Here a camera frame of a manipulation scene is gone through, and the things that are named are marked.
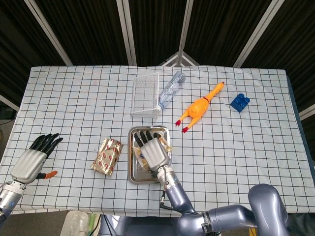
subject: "metal tray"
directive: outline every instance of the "metal tray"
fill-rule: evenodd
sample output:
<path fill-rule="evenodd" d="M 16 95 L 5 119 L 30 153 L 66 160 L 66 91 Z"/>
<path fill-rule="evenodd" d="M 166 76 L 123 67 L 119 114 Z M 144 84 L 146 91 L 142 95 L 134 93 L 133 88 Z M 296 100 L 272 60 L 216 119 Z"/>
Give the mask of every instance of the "metal tray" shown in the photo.
<path fill-rule="evenodd" d="M 128 178 L 134 184 L 149 184 L 159 183 L 157 174 L 153 171 L 143 169 L 134 156 L 133 147 L 139 147 L 135 141 L 134 134 L 140 131 L 146 132 L 149 130 L 153 133 L 158 132 L 163 135 L 165 140 L 170 143 L 168 129 L 164 126 L 138 126 L 129 131 L 128 134 Z"/>

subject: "rubber chicken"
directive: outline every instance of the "rubber chicken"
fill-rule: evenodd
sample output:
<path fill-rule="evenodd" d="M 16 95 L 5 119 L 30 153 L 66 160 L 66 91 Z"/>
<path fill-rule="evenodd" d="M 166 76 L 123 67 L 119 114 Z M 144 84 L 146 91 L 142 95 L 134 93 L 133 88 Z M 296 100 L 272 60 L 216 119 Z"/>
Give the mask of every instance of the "rubber chicken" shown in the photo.
<path fill-rule="evenodd" d="M 192 103 L 188 109 L 184 112 L 184 114 L 182 115 L 182 117 L 180 117 L 180 119 L 176 122 L 176 126 L 180 125 L 182 120 L 186 117 L 191 117 L 192 120 L 190 122 L 190 124 L 185 127 L 182 132 L 186 133 L 187 130 L 189 128 L 191 128 L 201 117 L 202 115 L 206 112 L 206 110 L 208 109 L 210 100 L 218 93 L 222 90 L 224 86 L 224 82 L 217 84 L 217 86 L 215 87 L 214 90 L 211 91 L 211 93 L 209 93 L 207 96 L 200 98 L 198 100 L 196 100 L 194 103 Z"/>

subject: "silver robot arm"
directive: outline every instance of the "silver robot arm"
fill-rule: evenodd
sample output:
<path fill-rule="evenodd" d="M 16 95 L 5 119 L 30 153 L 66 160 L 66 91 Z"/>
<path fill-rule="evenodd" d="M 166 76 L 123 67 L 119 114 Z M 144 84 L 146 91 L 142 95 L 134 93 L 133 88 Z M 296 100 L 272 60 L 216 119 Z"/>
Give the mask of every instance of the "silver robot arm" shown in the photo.
<path fill-rule="evenodd" d="M 177 226 L 182 236 L 205 236 L 210 232 L 241 228 L 257 228 L 259 236 L 289 236 L 286 229 L 288 214 L 273 186 L 258 184 L 250 189 L 249 202 L 252 211 L 241 205 L 230 205 L 199 214 L 193 208 L 173 169 L 167 166 L 169 157 L 158 139 L 152 138 L 148 132 L 147 138 L 143 132 L 140 132 L 140 136 L 142 141 L 137 136 L 136 141 L 150 169 L 158 172 L 157 177 L 163 186 L 160 207 L 182 214 Z M 172 207 L 164 205 L 165 194 Z"/>
<path fill-rule="evenodd" d="M 25 150 L 20 156 L 11 171 L 13 181 L 5 183 L 0 191 L 0 223 L 6 220 L 15 208 L 27 184 L 35 179 L 51 178 L 57 174 L 57 171 L 45 174 L 40 173 L 40 170 L 54 148 L 63 140 L 62 138 L 54 140 L 58 136 L 59 134 L 39 136 L 30 149 Z"/>

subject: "grid pattern tablecloth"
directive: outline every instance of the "grid pattern tablecloth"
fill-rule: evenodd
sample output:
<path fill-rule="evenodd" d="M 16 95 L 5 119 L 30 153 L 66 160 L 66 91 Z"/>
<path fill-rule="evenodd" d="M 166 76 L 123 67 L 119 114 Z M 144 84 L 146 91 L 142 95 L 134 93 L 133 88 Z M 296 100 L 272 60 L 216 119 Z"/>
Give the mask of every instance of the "grid pattern tablecloth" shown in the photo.
<path fill-rule="evenodd" d="M 177 70 L 187 79 L 159 117 L 131 117 L 133 78 L 158 72 L 162 89 Z M 183 134 L 174 123 L 194 100 L 222 81 L 224 89 L 212 99 L 208 111 Z M 229 105 L 238 93 L 251 99 L 241 113 Z M 183 127 L 189 122 L 185 119 Z M 127 145 L 129 130 L 142 125 L 169 129 L 172 166 L 197 211 L 228 204 L 250 208 L 249 189 L 269 183 L 279 191 L 288 212 L 315 212 L 314 182 L 283 70 L 34 67 L 4 153 L 0 182 L 11 180 L 10 170 L 36 137 L 60 133 L 63 141 L 42 170 L 57 170 L 57 176 L 28 185 L 16 210 L 177 215 L 159 209 L 159 184 L 134 185 L 127 180 L 127 146 L 111 177 L 90 169 L 105 137 Z"/>

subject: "blue lego brick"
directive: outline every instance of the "blue lego brick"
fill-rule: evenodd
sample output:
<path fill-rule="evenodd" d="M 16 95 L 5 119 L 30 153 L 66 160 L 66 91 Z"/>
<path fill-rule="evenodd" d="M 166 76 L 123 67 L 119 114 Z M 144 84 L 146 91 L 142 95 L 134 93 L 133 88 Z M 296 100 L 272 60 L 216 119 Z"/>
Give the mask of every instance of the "blue lego brick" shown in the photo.
<path fill-rule="evenodd" d="M 237 97 L 231 102 L 231 106 L 235 108 L 238 112 L 241 112 L 247 104 L 249 104 L 250 99 L 245 97 L 244 94 L 240 93 Z"/>

